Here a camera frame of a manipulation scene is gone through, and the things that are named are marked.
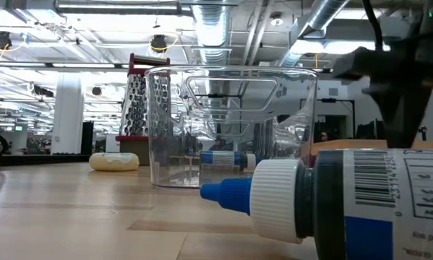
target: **fluorescent light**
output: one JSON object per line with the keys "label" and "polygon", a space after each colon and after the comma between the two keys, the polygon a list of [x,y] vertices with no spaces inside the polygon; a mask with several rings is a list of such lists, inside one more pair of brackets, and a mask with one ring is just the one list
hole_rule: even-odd
{"label": "fluorescent light", "polygon": [[0,126],[14,126],[14,123],[0,123]]}
{"label": "fluorescent light", "polygon": [[23,121],[34,121],[35,119],[33,118],[18,118],[19,120],[23,120]]}
{"label": "fluorescent light", "polygon": [[275,18],[271,21],[272,26],[279,26],[283,24],[283,20],[281,18]]}
{"label": "fluorescent light", "polygon": [[35,129],[35,128],[31,128],[29,130],[31,130],[31,131],[50,131],[50,129]]}
{"label": "fluorescent light", "polygon": [[297,54],[322,53],[324,52],[324,46],[319,42],[298,40],[291,46],[290,52]]}
{"label": "fluorescent light", "polygon": [[113,64],[52,64],[57,68],[115,68]]}
{"label": "fluorescent light", "polygon": [[[346,54],[355,51],[359,47],[365,47],[369,50],[375,50],[373,41],[331,41],[325,45],[324,52],[329,54]],[[389,51],[388,45],[383,45],[384,51]]]}
{"label": "fluorescent light", "polygon": [[0,66],[46,66],[43,63],[36,63],[36,62],[0,62]]}
{"label": "fluorescent light", "polygon": [[19,109],[19,106],[18,106],[18,105],[15,105],[14,103],[1,102],[1,101],[0,101],[0,108],[17,110],[17,109]]}
{"label": "fluorescent light", "polygon": [[[88,9],[163,9],[172,10],[175,9],[172,6],[159,6],[155,4],[141,5],[141,4],[60,4],[58,8],[88,8]],[[182,7],[182,11],[190,11],[189,7]]]}
{"label": "fluorescent light", "polygon": [[[129,64],[122,64],[121,67],[124,68],[124,69],[129,69]],[[135,64],[134,65],[135,69],[149,69],[149,68],[152,68],[152,67],[153,66],[151,66],[151,65],[143,65],[143,64]]]}

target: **white pillar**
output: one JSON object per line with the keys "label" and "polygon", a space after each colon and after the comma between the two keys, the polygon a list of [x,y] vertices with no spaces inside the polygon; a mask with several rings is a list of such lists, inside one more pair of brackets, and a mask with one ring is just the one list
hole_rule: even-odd
{"label": "white pillar", "polygon": [[51,154],[80,153],[84,94],[79,73],[59,72]]}
{"label": "white pillar", "polygon": [[20,150],[22,148],[27,148],[27,137],[28,137],[28,124],[16,123],[14,131],[11,134],[11,154],[21,155]]}

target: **blue nozzle tip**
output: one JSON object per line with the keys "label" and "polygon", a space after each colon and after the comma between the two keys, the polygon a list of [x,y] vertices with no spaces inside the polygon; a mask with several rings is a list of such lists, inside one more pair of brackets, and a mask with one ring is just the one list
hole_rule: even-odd
{"label": "blue nozzle tip", "polygon": [[219,203],[224,209],[250,215],[251,186],[251,178],[225,179],[221,183],[202,185],[200,196]]}
{"label": "blue nozzle tip", "polygon": [[216,184],[203,184],[200,189],[200,196],[203,199],[218,202],[219,199],[219,183]]}

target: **table surface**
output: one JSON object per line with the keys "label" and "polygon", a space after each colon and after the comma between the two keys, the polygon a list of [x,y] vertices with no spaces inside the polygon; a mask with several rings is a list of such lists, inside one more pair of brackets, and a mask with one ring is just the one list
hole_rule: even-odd
{"label": "table surface", "polygon": [[1,259],[317,259],[302,245],[254,234],[246,214],[198,190],[150,184],[139,172],[87,163],[0,168]]}

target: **exposed ceiling pipe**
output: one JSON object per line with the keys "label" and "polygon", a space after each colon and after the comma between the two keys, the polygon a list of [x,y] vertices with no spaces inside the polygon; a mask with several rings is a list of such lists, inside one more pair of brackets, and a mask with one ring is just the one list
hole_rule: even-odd
{"label": "exposed ceiling pipe", "polygon": [[306,33],[314,31],[324,31],[327,25],[332,22],[333,18],[341,11],[349,0],[316,0],[311,12],[308,14],[309,18],[306,23],[300,23],[298,20],[293,24],[292,46],[283,58],[276,64],[277,66],[295,66],[301,58],[302,53],[293,51],[296,40]]}
{"label": "exposed ceiling pipe", "polygon": [[[229,12],[227,6],[204,5],[193,6],[195,32],[199,45],[204,47],[223,47],[227,43],[229,29]],[[226,65],[228,51],[203,49],[200,51],[203,64]]]}
{"label": "exposed ceiling pipe", "polygon": [[[230,7],[222,5],[193,6],[195,17],[195,32],[199,46],[210,47],[200,50],[200,59],[203,64],[224,66],[228,63],[229,52],[215,47],[226,47],[229,31]],[[229,95],[228,82],[208,81],[205,83],[207,94]],[[211,108],[220,108],[227,105],[228,98],[208,98],[205,101]]]}
{"label": "exposed ceiling pipe", "polygon": [[258,19],[260,18],[260,14],[261,14],[262,3],[263,3],[263,0],[258,0],[257,6],[254,8],[252,26],[250,27],[248,38],[246,39],[244,56],[242,57],[242,61],[240,63],[240,65],[242,65],[242,66],[246,65],[245,63],[246,63],[246,60],[248,59],[248,54],[250,52],[250,48],[252,48],[253,37],[254,37],[254,33],[255,33],[257,26],[258,26]]}
{"label": "exposed ceiling pipe", "polygon": [[173,15],[192,17],[192,11],[181,3],[146,4],[59,4],[57,12],[62,14],[135,14],[135,15]]}
{"label": "exposed ceiling pipe", "polygon": [[257,39],[254,42],[253,51],[252,51],[252,54],[250,56],[250,60],[248,60],[248,65],[253,65],[254,58],[257,56],[258,49],[260,48],[261,39],[265,33],[267,22],[269,22],[271,11],[273,10],[274,3],[275,3],[275,0],[268,0],[268,2],[267,2],[267,6],[266,6],[266,10],[265,10],[265,17],[263,18],[262,23],[261,23],[261,27],[258,30]]}

